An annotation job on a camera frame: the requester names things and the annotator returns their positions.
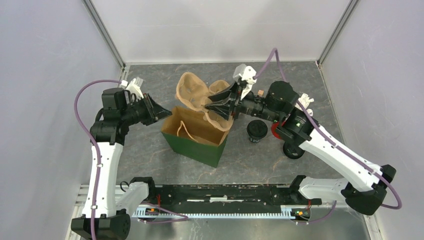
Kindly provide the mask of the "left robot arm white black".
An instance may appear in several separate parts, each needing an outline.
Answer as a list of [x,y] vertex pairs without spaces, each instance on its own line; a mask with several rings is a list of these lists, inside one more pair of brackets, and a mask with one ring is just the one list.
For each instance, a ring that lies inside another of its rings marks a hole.
[[128,190],[116,199],[117,171],[125,137],[130,126],[149,126],[172,112],[139,90],[109,88],[103,91],[101,100],[102,116],[96,117],[89,130],[92,168],[88,194],[82,215],[71,220],[70,229],[88,240],[125,240],[138,205],[151,204],[157,198],[151,177],[135,177]]

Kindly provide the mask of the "brown paper bag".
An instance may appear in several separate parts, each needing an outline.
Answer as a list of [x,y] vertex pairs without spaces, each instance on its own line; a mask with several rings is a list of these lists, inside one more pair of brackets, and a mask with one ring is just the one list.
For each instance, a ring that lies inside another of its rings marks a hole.
[[161,127],[163,134],[211,146],[219,146],[229,134],[228,130],[221,131],[205,120],[203,112],[181,106],[175,106],[171,112]]

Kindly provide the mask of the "black coffee cup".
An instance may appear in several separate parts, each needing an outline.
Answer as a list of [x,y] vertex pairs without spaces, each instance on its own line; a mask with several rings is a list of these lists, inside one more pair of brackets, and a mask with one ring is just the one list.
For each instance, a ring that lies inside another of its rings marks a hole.
[[266,135],[252,135],[248,134],[248,139],[252,143],[259,143]]

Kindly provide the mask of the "cardboard cup carrier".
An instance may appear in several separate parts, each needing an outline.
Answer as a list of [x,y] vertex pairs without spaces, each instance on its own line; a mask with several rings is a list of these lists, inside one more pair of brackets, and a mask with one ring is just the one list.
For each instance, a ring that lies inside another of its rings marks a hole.
[[233,126],[233,120],[226,120],[217,113],[205,108],[212,101],[210,96],[215,95],[230,85],[225,80],[216,80],[210,86],[192,72],[181,75],[177,85],[175,97],[187,108],[203,113],[203,120],[209,122],[214,128],[226,132]]

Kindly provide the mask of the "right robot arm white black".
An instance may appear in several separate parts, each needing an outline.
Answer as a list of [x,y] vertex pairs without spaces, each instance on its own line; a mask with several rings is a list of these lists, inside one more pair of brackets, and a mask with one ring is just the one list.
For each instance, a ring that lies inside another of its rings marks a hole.
[[378,165],[359,156],[331,136],[301,106],[299,95],[285,81],[273,82],[265,96],[244,93],[245,82],[233,83],[211,95],[206,109],[226,120],[245,114],[273,122],[273,134],[283,140],[283,152],[290,159],[310,153],[336,170],[340,179],[297,176],[289,189],[289,199],[302,204],[312,199],[344,202],[353,210],[371,216],[383,206],[396,169]]

